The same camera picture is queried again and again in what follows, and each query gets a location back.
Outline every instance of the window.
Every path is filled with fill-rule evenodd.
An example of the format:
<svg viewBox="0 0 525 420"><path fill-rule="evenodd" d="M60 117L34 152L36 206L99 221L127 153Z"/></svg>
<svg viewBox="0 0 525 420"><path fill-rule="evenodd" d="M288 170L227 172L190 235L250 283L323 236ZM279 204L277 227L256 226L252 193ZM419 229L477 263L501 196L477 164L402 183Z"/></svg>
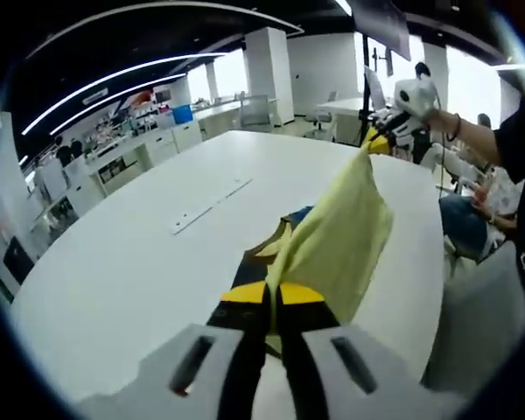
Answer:
<svg viewBox="0 0 525 420"><path fill-rule="evenodd" d="M354 43L356 47L356 66L358 69L358 90L361 94L364 92L364 52L363 52L363 36L361 33L356 32L354 34ZM414 66L424 61L424 44L420 37L410 35L410 57L411 60L407 61L396 52L393 52L393 75L387 76L387 61L384 59L377 60L377 77L381 82L383 88L383 94L386 97L392 97L395 92L395 83L403 79L413 79L416 77L414 72ZM373 59L374 48L377 49L377 55L379 57L385 56L385 46L375 39L368 39L369 45L369 68L375 70L375 63Z"/></svg>
<svg viewBox="0 0 525 420"><path fill-rule="evenodd" d="M213 62L218 96L233 96L248 92L247 72L243 50L235 50Z"/></svg>
<svg viewBox="0 0 525 420"><path fill-rule="evenodd" d="M199 99L210 101L210 87L208 87L207 67L203 64L191 70L187 76L191 103Z"/></svg>
<svg viewBox="0 0 525 420"><path fill-rule="evenodd" d="M472 55L447 46L449 91L447 110L473 123L480 113L500 127L501 84L498 72Z"/></svg>

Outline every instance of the black stand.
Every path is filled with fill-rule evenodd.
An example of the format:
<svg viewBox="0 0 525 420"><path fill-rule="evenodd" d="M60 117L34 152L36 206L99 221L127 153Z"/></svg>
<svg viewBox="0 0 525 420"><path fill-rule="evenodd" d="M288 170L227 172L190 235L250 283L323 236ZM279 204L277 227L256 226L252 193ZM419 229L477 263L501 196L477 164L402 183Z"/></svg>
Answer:
<svg viewBox="0 0 525 420"><path fill-rule="evenodd" d="M363 36L363 45L364 45L364 66L369 67L369 43L368 43L368 35ZM360 111L360 120L361 120L361 128L360 128L360 144L364 143L364 139L366 138L366 134L368 133L368 116L369 116L369 85L366 78L364 78L364 108Z"/></svg>

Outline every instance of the desk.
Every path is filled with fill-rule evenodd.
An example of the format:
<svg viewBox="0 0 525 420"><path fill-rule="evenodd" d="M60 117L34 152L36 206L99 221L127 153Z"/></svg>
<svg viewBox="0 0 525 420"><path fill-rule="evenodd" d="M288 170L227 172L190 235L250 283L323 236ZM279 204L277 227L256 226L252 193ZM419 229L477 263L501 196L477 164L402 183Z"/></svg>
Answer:
<svg viewBox="0 0 525 420"><path fill-rule="evenodd" d="M11 307L15 331L68 401L116 392L144 356L184 326L205 323L244 250L268 238L281 216L314 204L357 152L229 131L177 155L110 195L37 261ZM444 285L438 193L420 166L386 156L372 161L395 218L353 322L400 355L419 381ZM171 233L172 221L236 177L253 180ZM255 418L293 410L280 362L267 361Z"/></svg>
<svg viewBox="0 0 525 420"><path fill-rule="evenodd" d="M332 141L336 129L337 143L353 144L358 134L361 122L359 120L360 109L363 109L363 98L350 98L341 101L333 101L319 104L316 109L330 112L332 115L331 125L326 132L326 140Z"/></svg>
<svg viewBox="0 0 525 420"><path fill-rule="evenodd" d="M269 99L271 114L277 119L277 99ZM235 129L234 121L239 117L241 101L231 101L222 105L212 106L194 112L194 118L199 121L202 130L206 133L206 138L213 138L226 131Z"/></svg>

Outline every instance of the jeans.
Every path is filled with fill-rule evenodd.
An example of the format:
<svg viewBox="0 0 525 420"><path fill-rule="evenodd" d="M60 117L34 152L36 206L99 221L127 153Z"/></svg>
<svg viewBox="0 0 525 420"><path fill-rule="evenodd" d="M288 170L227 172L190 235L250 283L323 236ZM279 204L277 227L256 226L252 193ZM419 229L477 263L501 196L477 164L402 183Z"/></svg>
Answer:
<svg viewBox="0 0 525 420"><path fill-rule="evenodd" d="M451 194L439 201L444 235L460 254L477 260L487 243L487 223L472 205L471 197Z"/></svg>

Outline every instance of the ceiling light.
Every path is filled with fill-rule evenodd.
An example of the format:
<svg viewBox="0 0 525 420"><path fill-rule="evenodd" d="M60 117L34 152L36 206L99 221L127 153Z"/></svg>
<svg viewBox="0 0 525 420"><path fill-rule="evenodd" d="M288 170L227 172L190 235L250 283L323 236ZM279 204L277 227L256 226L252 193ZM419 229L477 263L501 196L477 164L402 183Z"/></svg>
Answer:
<svg viewBox="0 0 525 420"><path fill-rule="evenodd" d="M88 90L88 89L90 89L90 88L92 88L94 86L97 86L97 85L103 83L104 81L109 81L111 79L114 79L115 77L121 76L121 75L126 74L126 73L133 72L135 70L139 70L141 68L145 68L145 67L149 67L149 66L155 66L156 64L169 63L171 61L178 61L178 60L200 59L200 58L203 58L203 57L220 57L222 55L226 55L226 53L225 52L203 52L203 53L200 53L200 54L180 55L178 57L170 57L168 59L156 59L154 61L148 61L147 63L143 63L143 64L139 64L137 66L132 66L132 67L129 67L129 68L125 68L124 70L120 70L120 71L118 71L116 73L112 73L112 74L110 74L108 76L101 77L99 80L96 80L96 81L94 81L92 83L89 83L88 85L86 85L84 87L81 87L80 89L76 90L75 92L72 92L66 98L61 99L60 101L56 102L47 111L45 111L43 114L41 114L37 118L35 118L35 120L31 124L29 124L27 127L25 127L25 129L21 132L21 134L25 136L27 133L29 133L29 131L33 127L35 127L37 124L39 124L41 122L41 120L43 120L43 118L45 118L46 116L51 114L55 109L57 109L61 105L65 104L66 102L70 101L75 96L81 94L82 92L85 92L86 90Z"/></svg>
<svg viewBox="0 0 525 420"><path fill-rule="evenodd" d="M66 121L64 121L61 125L59 125L56 129L51 131L49 134L51 136L53 136L54 134L58 133L59 130L62 130L64 127L66 127L73 120L75 120L77 118L80 118L81 116L86 114L88 111L90 111L90 110L92 110L94 108L97 108L97 107L103 105L104 103L111 101L112 99L115 99L115 98L117 98L119 96L122 96L122 95L126 95L127 93L130 93L130 92L132 92L133 90L136 90L136 89L145 88L146 86L153 85L153 84L159 83L161 81L170 81L171 79L177 79L178 77L182 77L182 76L186 76L186 74L185 73L181 73L181 74L174 74L173 76L162 77L161 79L148 81L146 83L142 83L141 85L134 86L134 87L131 87L129 89L125 89L122 92L119 92L118 94L113 94L109 98L105 98L102 101L99 101L99 102L93 104L91 107L88 107L88 108L84 109L83 111L80 111L78 114L76 114L74 116L71 116Z"/></svg>
<svg viewBox="0 0 525 420"><path fill-rule="evenodd" d="M499 64L498 66L492 66L494 70L503 71L503 70L523 70L525 68L524 64Z"/></svg>
<svg viewBox="0 0 525 420"><path fill-rule="evenodd" d="M334 0L348 16L352 16L352 8L348 4L347 0Z"/></svg>

